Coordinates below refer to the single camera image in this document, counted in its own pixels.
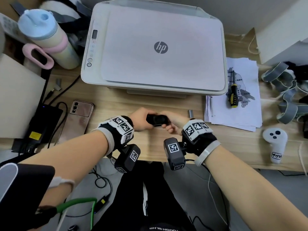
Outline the person's left hand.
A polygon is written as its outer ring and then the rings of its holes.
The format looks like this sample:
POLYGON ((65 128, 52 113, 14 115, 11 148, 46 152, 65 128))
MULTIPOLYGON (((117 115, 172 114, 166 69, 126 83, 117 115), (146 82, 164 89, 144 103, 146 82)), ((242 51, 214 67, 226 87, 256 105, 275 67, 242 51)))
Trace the person's left hand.
POLYGON ((115 116, 104 120, 93 131, 100 131, 106 137, 108 147, 104 156, 107 156, 131 141, 134 131, 144 131, 141 130, 141 108, 130 116, 115 116))

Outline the person's right hand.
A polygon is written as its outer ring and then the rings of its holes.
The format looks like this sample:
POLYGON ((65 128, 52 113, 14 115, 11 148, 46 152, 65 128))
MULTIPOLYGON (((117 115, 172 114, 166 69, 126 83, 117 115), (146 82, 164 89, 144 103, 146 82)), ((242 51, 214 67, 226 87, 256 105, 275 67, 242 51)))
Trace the person's right hand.
POLYGON ((182 116, 182 143, 187 153, 197 156, 197 166, 205 165, 206 159, 221 145, 203 120, 185 116, 182 116))

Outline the small black device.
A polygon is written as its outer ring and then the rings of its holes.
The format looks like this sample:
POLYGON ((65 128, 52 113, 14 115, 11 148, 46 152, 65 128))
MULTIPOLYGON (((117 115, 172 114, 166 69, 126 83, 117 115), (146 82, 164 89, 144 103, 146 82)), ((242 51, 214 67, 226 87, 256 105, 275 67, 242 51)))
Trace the small black device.
POLYGON ((166 115, 148 114, 146 117, 146 121, 154 127, 162 126, 163 124, 169 124, 169 119, 166 115))

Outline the person's left forearm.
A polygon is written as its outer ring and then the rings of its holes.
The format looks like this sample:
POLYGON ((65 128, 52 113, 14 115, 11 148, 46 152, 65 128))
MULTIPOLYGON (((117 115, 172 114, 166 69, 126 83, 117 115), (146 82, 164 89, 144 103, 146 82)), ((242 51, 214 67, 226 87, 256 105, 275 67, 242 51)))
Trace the person's left forearm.
POLYGON ((90 172, 90 170, 108 155, 121 137, 104 128, 98 128, 92 132, 68 140, 49 149, 24 159, 21 164, 48 165, 55 169, 55 176, 71 180, 70 183, 62 183, 57 187, 48 189, 40 202, 40 206, 57 206, 64 202, 74 188, 90 172))

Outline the person's right forearm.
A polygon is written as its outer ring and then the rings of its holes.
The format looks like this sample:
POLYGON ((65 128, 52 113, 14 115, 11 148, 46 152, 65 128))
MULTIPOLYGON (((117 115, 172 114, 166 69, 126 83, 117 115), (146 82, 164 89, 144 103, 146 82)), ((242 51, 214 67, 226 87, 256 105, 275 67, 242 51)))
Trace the person's right forearm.
POLYGON ((252 231, 308 231, 308 217, 256 170, 221 145, 200 157, 252 231))

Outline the white printer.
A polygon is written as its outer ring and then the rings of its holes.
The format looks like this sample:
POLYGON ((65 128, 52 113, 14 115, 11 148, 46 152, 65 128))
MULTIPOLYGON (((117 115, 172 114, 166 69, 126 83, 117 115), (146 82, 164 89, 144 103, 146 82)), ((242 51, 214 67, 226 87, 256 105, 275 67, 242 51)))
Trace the white printer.
POLYGON ((99 2, 90 19, 81 79, 135 94, 223 95, 228 89, 223 24, 194 6, 99 2))

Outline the rose gold smartphone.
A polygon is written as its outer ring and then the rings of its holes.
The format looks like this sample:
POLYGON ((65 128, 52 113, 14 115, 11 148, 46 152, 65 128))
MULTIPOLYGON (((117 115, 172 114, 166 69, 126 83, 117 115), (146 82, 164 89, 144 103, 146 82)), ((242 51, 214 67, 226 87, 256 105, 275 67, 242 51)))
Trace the rose gold smartphone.
POLYGON ((90 122, 93 110, 93 103, 73 100, 57 144, 61 144, 78 136, 84 135, 90 122))

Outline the yellow and black screwdriver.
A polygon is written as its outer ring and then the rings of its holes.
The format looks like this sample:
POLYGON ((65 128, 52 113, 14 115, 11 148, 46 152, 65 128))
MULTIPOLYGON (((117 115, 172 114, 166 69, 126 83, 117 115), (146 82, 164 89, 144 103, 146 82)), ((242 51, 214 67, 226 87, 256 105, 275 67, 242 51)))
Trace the yellow and black screwdriver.
POLYGON ((231 86, 230 86, 230 106, 231 108, 237 108, 238 107, 238 93, 237 93, 237 84, 236 84, 236 79, 235 79, 235 71, 233 68, 230 68, 228 70, 228 73, 230 73, 230 81, 231 81, 231 86))

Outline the person's black trousers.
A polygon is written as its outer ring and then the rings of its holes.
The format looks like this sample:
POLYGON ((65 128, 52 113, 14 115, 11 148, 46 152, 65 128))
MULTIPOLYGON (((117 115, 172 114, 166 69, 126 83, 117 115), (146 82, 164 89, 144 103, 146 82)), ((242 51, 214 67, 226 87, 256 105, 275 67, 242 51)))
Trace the person's black trousers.
POLYGON ((164 179, 161 162, 137 161, 91 231, 196 231, 164 179))

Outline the white handheld controller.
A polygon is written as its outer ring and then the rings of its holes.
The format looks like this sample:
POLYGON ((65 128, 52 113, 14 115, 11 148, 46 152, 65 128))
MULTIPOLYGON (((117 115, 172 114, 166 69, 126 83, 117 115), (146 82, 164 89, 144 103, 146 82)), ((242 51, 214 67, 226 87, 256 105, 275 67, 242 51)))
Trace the white handheld controller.
POLYGON ((288 141, 287 133, 281 128, 267 128, 263 131, 262 136, 271 145, 271 162, 280 164, 288 141))

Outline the black power adapter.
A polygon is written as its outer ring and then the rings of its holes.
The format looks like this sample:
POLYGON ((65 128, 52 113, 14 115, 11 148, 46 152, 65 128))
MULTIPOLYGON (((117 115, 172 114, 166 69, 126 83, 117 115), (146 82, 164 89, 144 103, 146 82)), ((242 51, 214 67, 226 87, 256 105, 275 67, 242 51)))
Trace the black power adapter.
POLYGON ((29 122, 26 133, 22 139, 14 139, 12 152, 34 153, 35 149, 48 143, 63 110, 51 105, 40 104, 29 122))

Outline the black and white bag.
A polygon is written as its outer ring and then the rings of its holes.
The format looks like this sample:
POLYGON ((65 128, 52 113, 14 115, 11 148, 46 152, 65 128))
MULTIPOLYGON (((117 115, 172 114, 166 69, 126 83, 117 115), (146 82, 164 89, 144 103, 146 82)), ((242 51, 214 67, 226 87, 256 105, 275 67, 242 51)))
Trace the black and white bag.
POLYGON ((85 47, 92 9, 81 0, 44 0, 39 9, 53 14, 75 49, 85 47))

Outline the blue and pink water bottle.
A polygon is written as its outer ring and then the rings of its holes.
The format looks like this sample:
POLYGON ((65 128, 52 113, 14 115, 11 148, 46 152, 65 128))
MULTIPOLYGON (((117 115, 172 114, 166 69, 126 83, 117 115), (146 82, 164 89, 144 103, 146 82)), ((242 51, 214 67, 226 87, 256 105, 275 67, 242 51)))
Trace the blue and pink water bottle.
POLYGON ((25 10, 18 20, 18 28, 64 69, 79 66, 79 56, 52 12, 43 9, 25 10))

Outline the beige flat box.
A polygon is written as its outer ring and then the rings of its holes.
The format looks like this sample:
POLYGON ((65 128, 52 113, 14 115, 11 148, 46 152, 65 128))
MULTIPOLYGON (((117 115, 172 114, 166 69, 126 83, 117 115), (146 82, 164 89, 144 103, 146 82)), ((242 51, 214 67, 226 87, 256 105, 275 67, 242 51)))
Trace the beige flat box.
POLYGON ((0 138, 23 138, 39 105, 45 79, 6 54, 0 56, 0 138))

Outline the white box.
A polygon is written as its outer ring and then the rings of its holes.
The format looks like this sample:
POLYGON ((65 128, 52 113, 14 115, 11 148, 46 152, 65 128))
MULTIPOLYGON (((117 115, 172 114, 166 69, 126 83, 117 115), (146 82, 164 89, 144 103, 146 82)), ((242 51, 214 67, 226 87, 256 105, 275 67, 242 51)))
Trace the white box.
POLYGON ((255 30, 260 62, 308 65, 308 0, 297 0, 262 30, 255 30))

